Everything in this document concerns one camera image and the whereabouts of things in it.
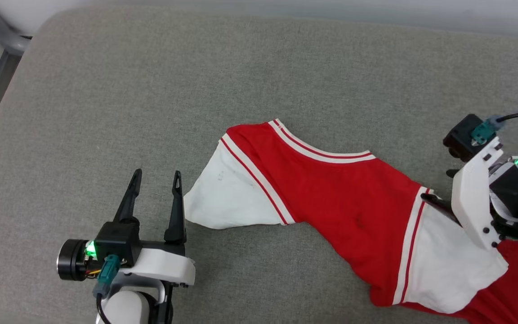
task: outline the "t-shirt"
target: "t-shirt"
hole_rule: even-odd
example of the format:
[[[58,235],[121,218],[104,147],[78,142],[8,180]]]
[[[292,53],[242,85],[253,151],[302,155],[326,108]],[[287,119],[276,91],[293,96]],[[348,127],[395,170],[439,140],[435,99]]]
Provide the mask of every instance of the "t-shirt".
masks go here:
[[[375,305],[452,314],[508,263],[424,203],[431,192],[369,151],[325,152],[276,119],[227,130],[185,195],[185,215],[214,229],[305,221],[371,285]]]

